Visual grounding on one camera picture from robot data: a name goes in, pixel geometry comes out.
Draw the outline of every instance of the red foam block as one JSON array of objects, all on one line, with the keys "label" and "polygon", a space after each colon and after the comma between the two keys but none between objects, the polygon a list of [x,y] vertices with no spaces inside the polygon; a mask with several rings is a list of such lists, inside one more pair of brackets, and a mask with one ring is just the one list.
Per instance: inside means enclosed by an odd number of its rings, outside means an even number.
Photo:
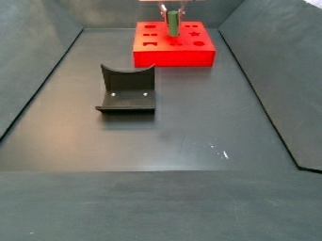
[{"label": "red foam block", "polygon": [[166,22],[138,22],[134,43],[135,67],[204,66],[216,49],[202,22],[182,22],[180,35],[168,36]]}]

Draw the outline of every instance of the gray wall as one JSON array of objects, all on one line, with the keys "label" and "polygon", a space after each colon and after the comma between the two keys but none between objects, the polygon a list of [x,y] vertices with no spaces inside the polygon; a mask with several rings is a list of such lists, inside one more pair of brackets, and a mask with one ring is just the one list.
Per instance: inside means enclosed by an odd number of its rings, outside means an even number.
[{"label": "gray wall", "polygon": [[322,169],[322,10],[246,0],[219,29],[298,165]]},{"label": "gray wall", "polygon": [[80,31],[56,2],[0,0],[0,137]]},{"label": "gray wall", "polygon": [[[136,21],[160,20],[158,3],[139,0],[55,0],[85,27],[135,27]],[[244,0],[207,0],[188,3],[186,20],[202,20],[218,27]],[[167,4],[176,9],[178,3]]]}]

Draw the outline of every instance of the black plastic part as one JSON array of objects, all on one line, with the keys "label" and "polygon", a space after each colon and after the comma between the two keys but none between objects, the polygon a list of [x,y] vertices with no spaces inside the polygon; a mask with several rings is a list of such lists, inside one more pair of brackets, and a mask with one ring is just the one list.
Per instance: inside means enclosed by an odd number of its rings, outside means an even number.
[{"label": "black plastic part", "polygon": [[100,65],[105,96],[100,112],[155,111],[155,66],[143,71],[120,72]]}]

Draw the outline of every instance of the round hole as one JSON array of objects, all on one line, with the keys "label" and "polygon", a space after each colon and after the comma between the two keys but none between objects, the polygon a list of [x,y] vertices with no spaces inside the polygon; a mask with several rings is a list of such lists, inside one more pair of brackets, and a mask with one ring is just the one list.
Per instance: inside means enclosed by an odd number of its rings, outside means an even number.
[{"label": "round hole", "polygon": [[204,43],[202,41],[194,41],[194,45],[196,46],[204,46]]}]

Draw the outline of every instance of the green peg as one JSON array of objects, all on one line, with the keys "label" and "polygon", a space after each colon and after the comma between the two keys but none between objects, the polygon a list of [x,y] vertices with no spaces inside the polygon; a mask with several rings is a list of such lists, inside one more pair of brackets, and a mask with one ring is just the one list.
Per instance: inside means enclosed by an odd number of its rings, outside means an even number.
[{"label": "green peg", "polygon": [[179,36],[179,12],[168,11],[167,12],[167,25],[168,25],[168,35],[171,37]]}]

